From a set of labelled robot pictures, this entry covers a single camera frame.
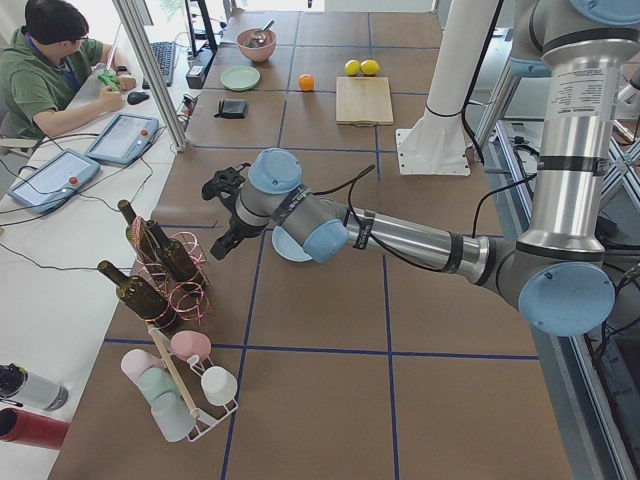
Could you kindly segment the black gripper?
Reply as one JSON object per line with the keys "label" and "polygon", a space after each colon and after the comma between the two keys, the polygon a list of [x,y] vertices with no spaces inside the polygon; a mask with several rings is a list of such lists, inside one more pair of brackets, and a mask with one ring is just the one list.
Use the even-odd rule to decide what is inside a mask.
{"label": "black gripper", "polygon": [[235,210],[229,220],[229,229],[212,245],[214,258],[225,258],[244,239],[257,237],[266,227],[266,218],[245,211]]}

